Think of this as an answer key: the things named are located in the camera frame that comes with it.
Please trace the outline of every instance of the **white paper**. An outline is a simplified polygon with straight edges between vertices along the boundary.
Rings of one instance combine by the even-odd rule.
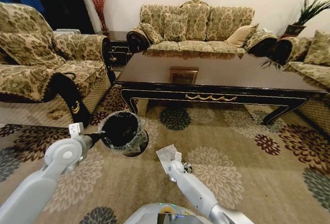
[[[175,148],[175,146],[173,144],[156,151],[156,154],[157,154],[166,174],[169,174],[169,172],[168,172],[169,163],[170,163],[170,161],[175,159],[176,152],[177,152],[177,149]]]

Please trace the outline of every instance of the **side table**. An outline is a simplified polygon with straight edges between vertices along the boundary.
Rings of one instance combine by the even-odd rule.
[[[104,34],[102,31],[97,34],[105,35],[110,39],[111,51],[110,65],[111,66],[124,66],[128,63],[132,57],[132,53],[129,51],[128,43],[126,40],[126,31],[109,31]]]

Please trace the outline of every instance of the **black trash can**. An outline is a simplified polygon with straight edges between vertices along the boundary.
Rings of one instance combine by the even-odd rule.
[[[138,156],[148,146],[148,133],[144,120],[136,114],[117,111],[106,117],[98,126],[104,145],[128,157]]]

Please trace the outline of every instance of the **picture frame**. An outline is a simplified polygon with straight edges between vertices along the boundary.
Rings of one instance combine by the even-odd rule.
[[[170,83],[193,85],[196,83],[198,67],[171,67]]]

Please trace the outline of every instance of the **potted plant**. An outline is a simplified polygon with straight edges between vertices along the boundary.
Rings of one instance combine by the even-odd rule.
[[[320,1],[320,0],[313,0],[310,4],[309,0],[304,0],[304,4],[300,10],[300,17],[297,22],[294,24],[289,24],[283,37],[296,37],[303,31],[306,27],[304,24],[310,20],[311,18],[315,17],[321,11],[330,9],[330,1]]]

